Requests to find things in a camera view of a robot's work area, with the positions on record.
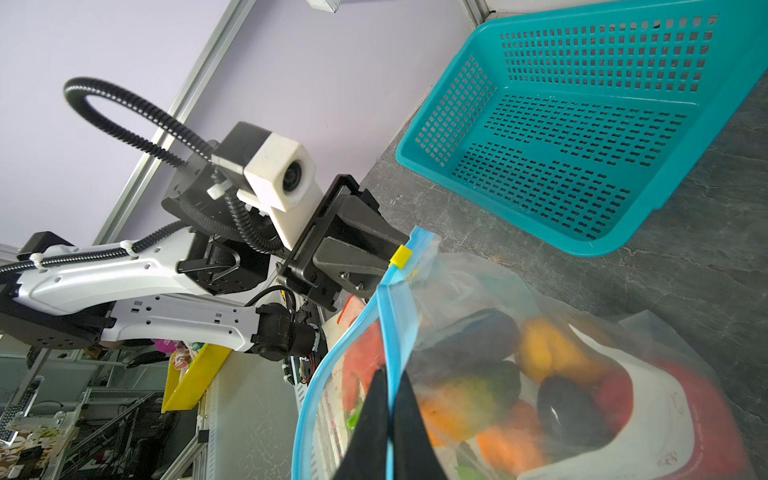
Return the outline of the yellow green toy corn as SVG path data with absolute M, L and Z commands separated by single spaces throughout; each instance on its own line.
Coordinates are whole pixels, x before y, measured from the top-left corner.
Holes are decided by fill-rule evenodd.
M 414 388 L 432 446 L 469 440 L 496 425 L 517 403 L 520 369 L 501 361 Z

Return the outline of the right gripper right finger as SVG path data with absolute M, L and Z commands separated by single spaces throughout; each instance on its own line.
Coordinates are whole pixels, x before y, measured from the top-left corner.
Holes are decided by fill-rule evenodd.
M 407 373 L 400 380 L 391 420 L 393 478 L 447 478 L 431 444 Z

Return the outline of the red toy strawberry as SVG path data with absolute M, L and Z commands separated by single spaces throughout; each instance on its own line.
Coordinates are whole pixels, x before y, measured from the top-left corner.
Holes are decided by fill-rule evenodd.
M 693 418 L 695 446 L 688 463 L 670 479 L 736 479 L 753 477 L 742 436 L 724 395 L 708 378 L 668 361 L 654 366 L 681 384 Z M 628 423 L 633 411 L 633 392 L 627 373 L 614 371 L 604 377 L 593 394 L 612 435 Z

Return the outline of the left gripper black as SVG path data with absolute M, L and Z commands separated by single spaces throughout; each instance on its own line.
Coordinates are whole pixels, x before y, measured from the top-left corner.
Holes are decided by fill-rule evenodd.
M 371 298 L 390 259 L 409 236 L 379 213 L 372 194 L 337 176 L 310 217 L 278 280 L 305 300 L 334 311 L 342 292 Z

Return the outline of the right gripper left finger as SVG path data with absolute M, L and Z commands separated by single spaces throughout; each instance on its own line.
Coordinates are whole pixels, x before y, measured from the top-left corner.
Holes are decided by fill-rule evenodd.
M 373 376 L 357 425 L 334 478 L 384 480 L 387 476 L 389 403 L 386 371 Z

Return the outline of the dark toy eggplant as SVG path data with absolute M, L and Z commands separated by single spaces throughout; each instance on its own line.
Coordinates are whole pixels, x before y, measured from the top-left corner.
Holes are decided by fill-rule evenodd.
M 610 425 L 589 392 L 568 378 L 545 378 L 536 409 L 543 444 L 555 459 L 598 450 L 613 438 Z
M 512 317 L 497 309 L 482 309 L 420 341 L 406 373 L 413 384 L 439 382 L 506 359 L 518 350 L 520 340 Z

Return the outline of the clear zip top bag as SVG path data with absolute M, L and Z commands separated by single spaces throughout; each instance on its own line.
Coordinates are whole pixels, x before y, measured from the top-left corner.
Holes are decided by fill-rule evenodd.
M 650 312 L 605 320 L 415 229 L 327 328 L 295 479 L 751 479 L 713 370 Z

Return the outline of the orange toy fruit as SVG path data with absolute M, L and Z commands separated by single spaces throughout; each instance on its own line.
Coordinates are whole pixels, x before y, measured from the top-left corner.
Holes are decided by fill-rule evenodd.
M 611 370 L 611 364 L 604 357 L 546 318 L 527 320 L 521 334 L 515 360 L 522 372 L 535 382 L 560 376 L 581 386 L 591 386 Z

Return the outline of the small orange toy carrot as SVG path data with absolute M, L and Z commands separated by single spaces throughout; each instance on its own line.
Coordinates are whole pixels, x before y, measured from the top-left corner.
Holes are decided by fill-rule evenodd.
M 537 411 L 524 401 L 518 401 L 499 425 L 478 435 L 477 442 L 494 470 L 514 478 L 548 463 Z

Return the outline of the teal plastic basket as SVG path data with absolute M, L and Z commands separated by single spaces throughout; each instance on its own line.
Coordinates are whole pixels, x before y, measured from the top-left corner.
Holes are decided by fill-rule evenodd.
M 763 1 L 615 1 L 475 30 L 397 161 L 574 256 L 622 247 L 767 67 Z

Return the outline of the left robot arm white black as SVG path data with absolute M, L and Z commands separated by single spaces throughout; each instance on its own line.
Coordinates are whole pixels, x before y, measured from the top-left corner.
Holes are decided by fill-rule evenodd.
M 34 234 L 1 268 L 1 329 L 27 345 L 168 339 L 317 362 L 325 341 L 306 306 L 371 298 L 408 240 L 353 177 L 322 191 L 307 150 L 278 133 L 240 122 L 206 141 L 105 80 L 76 77 L 63 93 L 97 129 L 174 168 L 162 203 L 173 221 L 107 246 Z

